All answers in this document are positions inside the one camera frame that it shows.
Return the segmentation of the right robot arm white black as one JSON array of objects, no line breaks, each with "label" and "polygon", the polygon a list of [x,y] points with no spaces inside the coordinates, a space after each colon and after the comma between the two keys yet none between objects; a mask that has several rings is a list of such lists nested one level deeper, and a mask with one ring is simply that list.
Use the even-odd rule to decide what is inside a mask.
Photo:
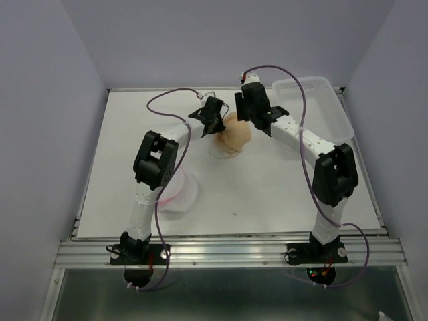
[{"label": "right robot arm white black", "polygon": [[317,208],[314,227],[306,243],[287,244],[285,261],[290,265],[348,261],[340,240],[344,206],[358,185],[351,146],[336,145],[316,136],[294,120],[288,111],[272,106],[265,86],[242,85],[235,94],[237,118],[250,121],[258,130],[300,155],[304,177]]}]

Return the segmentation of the white mesh laundry bag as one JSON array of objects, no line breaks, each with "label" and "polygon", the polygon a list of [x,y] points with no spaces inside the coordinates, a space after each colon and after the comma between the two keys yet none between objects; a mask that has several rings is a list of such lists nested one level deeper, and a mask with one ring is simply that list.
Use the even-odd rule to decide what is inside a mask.
[{"label": "white mesh laundry bag", "polygon": [[199,184],[196,177],[179,167],[158,201],[159,211],[187,213],[197,200]]}]

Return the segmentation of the beige bra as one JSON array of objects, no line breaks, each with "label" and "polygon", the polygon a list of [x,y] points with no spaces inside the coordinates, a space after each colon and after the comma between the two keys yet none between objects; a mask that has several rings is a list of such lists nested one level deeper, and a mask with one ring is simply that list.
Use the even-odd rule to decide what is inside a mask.
[{"label": "beige bra", "polygon": [[238,121],[237,113],[228,114],[224,120],[225,130],[215,135],[208,153],[213,158],[227,159],[240,154],[251,140],[251,129],[245,121]]}]

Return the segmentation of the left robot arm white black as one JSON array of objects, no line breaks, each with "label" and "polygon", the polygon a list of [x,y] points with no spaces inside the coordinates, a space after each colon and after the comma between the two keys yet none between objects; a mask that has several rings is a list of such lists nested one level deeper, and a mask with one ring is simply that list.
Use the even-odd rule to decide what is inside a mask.
[{"label": "left robot arm white black", "polygon": [[128,227],[120,236],[117,254],[142,263],[148,258],[152,217],[155,204],[164,187],[172,179],[180,149],[208,134],[225,130],[221,117],[224,101],[208,96],[201,108],[183,118],[181,123],[162,133],[148,131],[142,140],[133,164],[136,196]]}]

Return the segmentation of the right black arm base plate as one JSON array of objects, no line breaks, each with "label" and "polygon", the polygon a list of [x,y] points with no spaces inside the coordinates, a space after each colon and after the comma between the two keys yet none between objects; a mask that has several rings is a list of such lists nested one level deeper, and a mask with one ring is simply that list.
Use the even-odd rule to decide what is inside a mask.
[{"label": "right black arm base plate", "polygon": [[344,264],[348,257],[342,242],[331,242],[321,245],[318,242],[289,243],[284,259],[292,266],[324,263]]}]

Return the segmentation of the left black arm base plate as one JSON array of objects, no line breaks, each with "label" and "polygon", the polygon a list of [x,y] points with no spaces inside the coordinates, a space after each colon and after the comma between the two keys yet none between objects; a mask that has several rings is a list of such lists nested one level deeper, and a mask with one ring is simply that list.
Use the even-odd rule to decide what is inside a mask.
[{"label": "left black arm base plate", "polygon": [[120,244],[107,245],[106,251],[110,254],[110,265],[113,266],[166,266],[169,261],[162,244],[150,243],[138,253],[125,251]]}]

